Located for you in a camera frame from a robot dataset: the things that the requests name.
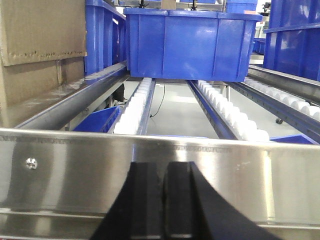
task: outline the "blue plastic tray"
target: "blue plastic tray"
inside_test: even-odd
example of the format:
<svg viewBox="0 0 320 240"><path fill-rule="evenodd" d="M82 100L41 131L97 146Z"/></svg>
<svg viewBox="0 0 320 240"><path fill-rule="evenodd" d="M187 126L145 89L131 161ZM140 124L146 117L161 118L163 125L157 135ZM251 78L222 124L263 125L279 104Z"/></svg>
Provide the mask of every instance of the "blue plastic tray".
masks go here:
<svg viewBox="0 0 320 240"><path fill-rule="evenodd" d="M261 15L126 8L133 77L242 82Z"/></svg>
<svg viewBox="0 0 320 240"><path fill-rule="evenodd" d="M126 59L126 18L103 0L85 1L85 75Z"/></svg>
<svg viewBox="0 0 320 240"><path fill-rule="evenodd" d="M106 133L120 113L120 107L114 106L91 113L75 129L75 132Z"/></svg>
<svg viewBox="0 0 320 240"><path fill-rule="evenodd" d="M258 0L227 0L226 12L243 14L245 11L255 11Z"/></svg>
<svg viewBox="0 0 320 240"><path fill-rule="evenodd" d="M263 40L263 41L266 41L265 38L254 38L253 39L253 46L252 46L252 52L255 52L257 51L257 48L258 48L258 40Z"/></svg>
<svg viewBox="0 0 320 240"><path fill-rule="evenodd" d="M269 27L263 67L320 81L320 1L272 0Z"/></svg>
<svg viewBox="0 0 320 240"><path fill-rule="evenodd" d="M319 145L316 141L304 134L271 137L270 140L278 143Z"/></svg>
<svg viewBox="0 0 320 240"><path fill-rule="evenodd" d="M256 53L264 55L265 54L265 47L266 47L266 40L257 40L256 41Z"/></svg>

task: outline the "brown cardboard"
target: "brown cardboard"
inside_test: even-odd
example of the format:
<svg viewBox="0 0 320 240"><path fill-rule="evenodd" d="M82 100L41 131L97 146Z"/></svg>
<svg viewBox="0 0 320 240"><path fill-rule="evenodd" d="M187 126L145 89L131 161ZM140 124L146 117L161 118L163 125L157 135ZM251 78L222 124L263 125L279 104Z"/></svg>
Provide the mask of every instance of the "brown cardboard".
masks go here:
<svg viewBox="0 0 320 240"><path fill-rule="evenodd" d="M0 0L0 21L4 66L86 55L85 0Z"/></svg>
<svg viewBox="0 0 320 240"><path fill-rule="evenodd" d="M176 6L176 0L161 0L161 9L175 10Z"/></svg>
<svg viewBox="0 0 320 240"><path fill-rule="evenodd" d="M3 66L0 63L0 109L83 77L83 57L14 66Z"/></svg>

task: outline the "screw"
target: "screw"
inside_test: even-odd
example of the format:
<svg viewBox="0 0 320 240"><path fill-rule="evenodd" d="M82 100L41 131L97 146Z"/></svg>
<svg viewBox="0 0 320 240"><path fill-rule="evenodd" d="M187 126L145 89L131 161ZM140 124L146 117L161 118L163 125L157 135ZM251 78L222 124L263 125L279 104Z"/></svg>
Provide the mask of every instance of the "screw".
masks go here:
<svg viewBox="0 0 320 240"><path fill-rule="evenodd" d="M28 169L36 169L38 167L38 162L37 160L35 160L34 158L28 158L26 161L25 161L25 165Z"/></svg>

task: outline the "caster wheel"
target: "caster wheel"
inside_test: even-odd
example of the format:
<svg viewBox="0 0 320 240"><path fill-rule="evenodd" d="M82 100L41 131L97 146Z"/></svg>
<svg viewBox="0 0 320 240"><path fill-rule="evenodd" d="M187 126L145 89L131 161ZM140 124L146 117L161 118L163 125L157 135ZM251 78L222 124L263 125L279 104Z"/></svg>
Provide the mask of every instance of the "caster wheel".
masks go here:
<svg viewBox="0 0 320 240"><path fill-rule="evenodd" d="M283 121L282 119L280 119L280 118L277 118L277 119L275 120L275 122L276 122L277 124L282 124L284 121Z"/></svg>

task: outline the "stainless steel rail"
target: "stainless steel rail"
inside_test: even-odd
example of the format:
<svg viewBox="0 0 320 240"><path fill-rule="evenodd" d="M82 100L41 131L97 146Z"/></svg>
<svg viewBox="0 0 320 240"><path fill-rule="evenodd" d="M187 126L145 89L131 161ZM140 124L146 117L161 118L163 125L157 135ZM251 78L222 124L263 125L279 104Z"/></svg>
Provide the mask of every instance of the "stainless steel rail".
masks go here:
<svg viewBox="0 0 320 240"><path fill-rule="evenodd" d="M320 82L318 81L253 65L249 66L248 75L262 83L320 105Z"/></svg>
<svg viewBox="0 0 320 240"><path fill-rule="evenodd" d="M122 62L86 77L87 81L94 83L81 85L71 95L64 96L59 102L55 102L45 110L37 112L31 118L18 124L16 128L60 130L100 96L104 95L105 98L110 96L130 77L125 75L125 70L126 64ZM57 92L54 90L50 94L57 95Z"/></svg>
<svg viewBox="0 0 320 240"><path fill-rule="evenodd" d="M170 161L194 161L266 229L285 240L320 236L319 146L6 128L0 153L0 238L88 239L131 161L156 163L160 177Z"/></svg>

